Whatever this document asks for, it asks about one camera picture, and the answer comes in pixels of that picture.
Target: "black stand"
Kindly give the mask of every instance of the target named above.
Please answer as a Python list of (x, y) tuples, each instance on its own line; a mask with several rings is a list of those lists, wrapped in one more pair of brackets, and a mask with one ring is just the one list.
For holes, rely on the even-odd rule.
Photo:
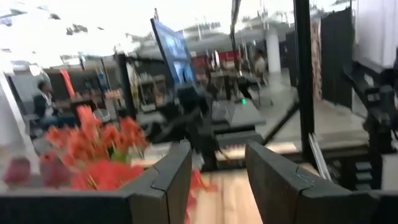
[(273, 140), (275, 135), (279, 132), (283, 126), (285, 126), (286, 122), (292, 118), (292, 116), (300, 109), (299, 101), (295, 100), (290, 108), (286, 111), (285, 116), (271, 129), (271, 132), (267, 134), (262, 142), (262, 145), (267, 145), (270, 141)]
[(122, 84), (122, 91), (124, 97), (124, 104), (126, 105), (126, 113), (128, 116), (136, 119), (137, 118), (137, 111), (134, 107), (134, 102), (132, 99), (131, 93), (131, 86), (130, 86), (130, 78), (127, 72), (127, 58), (125, 54), (117, 54), (116, 61), (119, 65), (120, 77), (121, 77), (121, 84)]
[(294, 18), (299, 76), (298, 97), (300, 100), (302, 150), (304, 158), (312, 166), (317, 167), (309, 140), (309, 134), (314, 133), (309, 1), (294, 0)]

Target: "keyboard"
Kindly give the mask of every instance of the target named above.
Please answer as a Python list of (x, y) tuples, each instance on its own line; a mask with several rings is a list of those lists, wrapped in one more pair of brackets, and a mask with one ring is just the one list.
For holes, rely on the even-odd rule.
[(211, 118), (213, 121), (231, 121), (235, 112), (235, 103), (231, 101), (213, 102)]

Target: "curtain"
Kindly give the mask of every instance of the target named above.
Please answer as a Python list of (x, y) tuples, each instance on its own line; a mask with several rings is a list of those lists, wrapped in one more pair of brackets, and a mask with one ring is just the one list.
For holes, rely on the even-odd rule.
[(311, 23), (312, 89), (313, 96), (322, 99), (320, 21)]

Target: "computer monitor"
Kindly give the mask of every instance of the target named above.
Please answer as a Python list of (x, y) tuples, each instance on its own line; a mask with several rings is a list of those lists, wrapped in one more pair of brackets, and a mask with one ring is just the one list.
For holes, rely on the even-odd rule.
[(160, 52), (172, 75), (174, 85), (194, 81), (195, 72), (182, 33), (174, 32), (172, 29), (161, 24), (157, 19), (151, 19), (150, 22)]

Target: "wooden floor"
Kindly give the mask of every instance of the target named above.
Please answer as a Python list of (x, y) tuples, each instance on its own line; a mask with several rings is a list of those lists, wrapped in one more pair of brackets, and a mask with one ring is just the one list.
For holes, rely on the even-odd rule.
[[(301, 166), (316, 174), (308, 164)], [(261, 224), (246, 169), (202, 174), (217, 192), (197, 193), (197, 205), (189, 210), (190, 224)]]

